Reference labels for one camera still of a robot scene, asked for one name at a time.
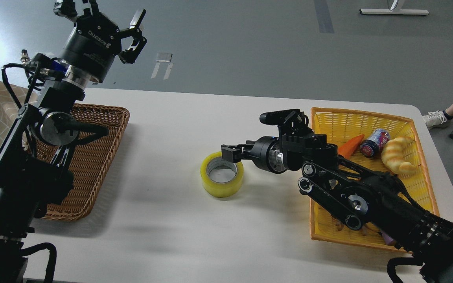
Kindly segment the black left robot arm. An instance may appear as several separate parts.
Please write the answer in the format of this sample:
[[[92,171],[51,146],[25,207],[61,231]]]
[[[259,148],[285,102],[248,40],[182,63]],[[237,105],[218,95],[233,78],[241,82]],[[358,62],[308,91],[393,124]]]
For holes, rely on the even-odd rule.
[[[18,115],[0,147],[0,283],[22,283],[28,256],[47,250],[43,282],[52,283],[57,249],[51,243],[23,248],[33,233],[34,218],[44,217],[48,204],[61,204],[73,188],[70,163],[75,148],[105,137],[108,128],[77,121],[71,110],[85,97],[89,82],[102,83],[116,56],[134,63],[145,47],[142,20],[135,12],[129,27],[120,29],[99,11],[95,0],[78,15],[73,0],[57,0],[54,14],[74,28],[59,57],[22,50],[20,63],[1,69],[2,82]]]

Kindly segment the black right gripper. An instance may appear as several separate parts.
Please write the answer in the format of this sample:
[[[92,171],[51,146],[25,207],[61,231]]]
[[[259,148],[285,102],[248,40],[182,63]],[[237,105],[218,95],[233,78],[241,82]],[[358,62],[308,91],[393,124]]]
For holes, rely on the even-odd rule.
[[[228,162],[250,160],[259,169],[280,174],[282,162],[277,137],[263,136],[258,140],[246,140],[245,144],[221,145],[221,156]]]

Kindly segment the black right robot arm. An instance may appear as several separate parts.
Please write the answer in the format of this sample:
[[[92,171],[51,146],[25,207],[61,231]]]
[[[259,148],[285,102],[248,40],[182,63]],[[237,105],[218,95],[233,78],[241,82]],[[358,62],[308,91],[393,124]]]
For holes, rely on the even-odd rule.
[[[397,249],[412,253],[388,261],[392,282],[401,282],[396,267],[408,265],[419,266],[427,283],[453,283],[453,222],[417,204],[396,175],[367,169],[339,155],[337,145],[328,143],[325,134],[316,134],[300,109],[266,112],[260,122],[277,126],[278,136],[222,145],[225,161],[251,160],[275,174],[300,170],[301,195],[349,229],[375,224],[395,240]]]

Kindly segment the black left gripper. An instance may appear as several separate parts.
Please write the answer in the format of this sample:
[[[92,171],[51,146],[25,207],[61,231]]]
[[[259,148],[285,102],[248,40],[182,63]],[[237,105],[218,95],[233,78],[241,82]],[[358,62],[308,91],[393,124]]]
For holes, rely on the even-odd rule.
[[[92,82],[101,83],[106,78],[115,56],[122,63],[135,63],[147,40],[142,34],[142,20],[145,9],[138,9],[126,29],[119,32],[118,25],[104,14],[100,14],[96,0],[83,0],[89,4],[89,12],[84,11],[78,18],[74,0],[55,0],[53,12],[59,17],[76,20],[65,46],[58,56],[69,65],[75,66],[91,76]],[[121,50],[121,40],[132,38],[131,46]]]

